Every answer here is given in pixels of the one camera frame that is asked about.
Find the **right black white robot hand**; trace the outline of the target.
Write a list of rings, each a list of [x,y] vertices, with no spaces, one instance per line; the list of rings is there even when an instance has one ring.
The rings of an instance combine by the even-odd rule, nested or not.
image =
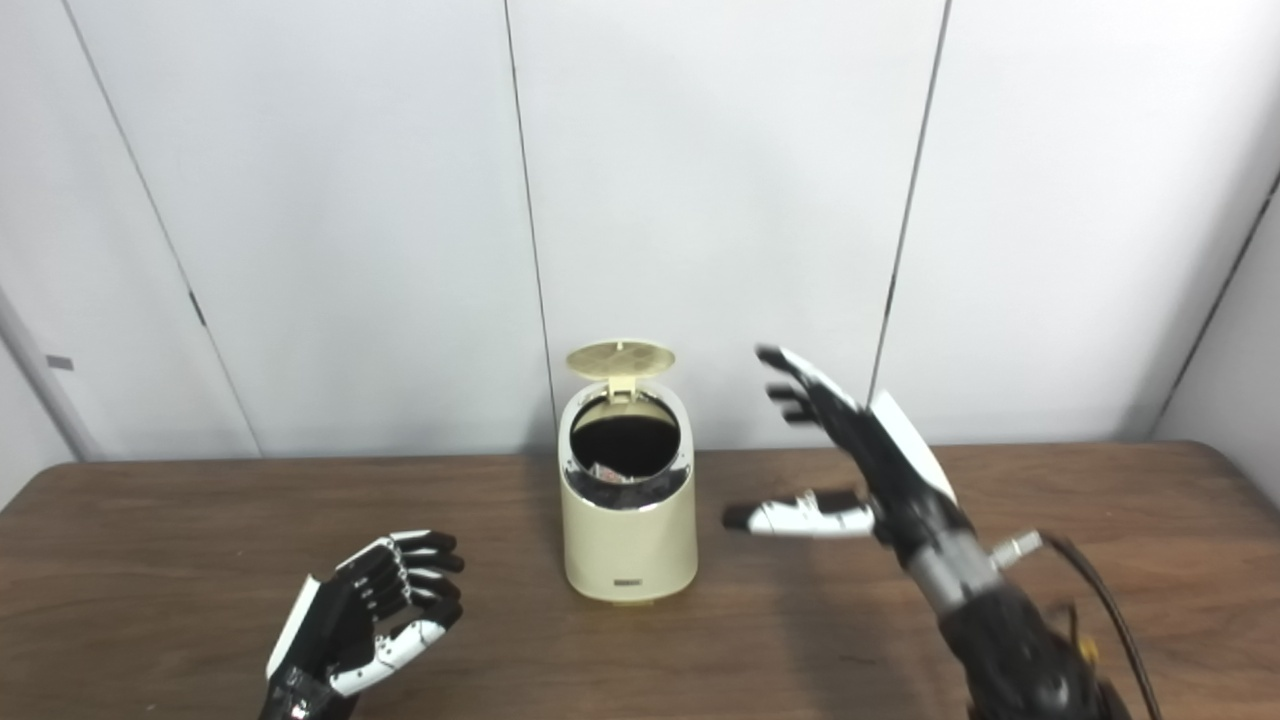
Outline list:
[[[855,462],[867,492],[809,489],[730,505],[721,516],[726,529],[763,537],[874,537],[901,565],[945,532],[972,530],[937,457],[891,396],[860,402],[806,359],[776,345],[758,345],[755,355],[792,379],[767,388],[772,401],[785,404],[783,419],[820,428]]]

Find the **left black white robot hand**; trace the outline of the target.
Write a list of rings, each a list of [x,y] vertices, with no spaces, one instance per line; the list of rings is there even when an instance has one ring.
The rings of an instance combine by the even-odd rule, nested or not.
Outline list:
[[[465,561],[439,530],[380,536],[321,580],[308,575],[265,667],[261,719],[349,719],[358,698],[462,618]]]

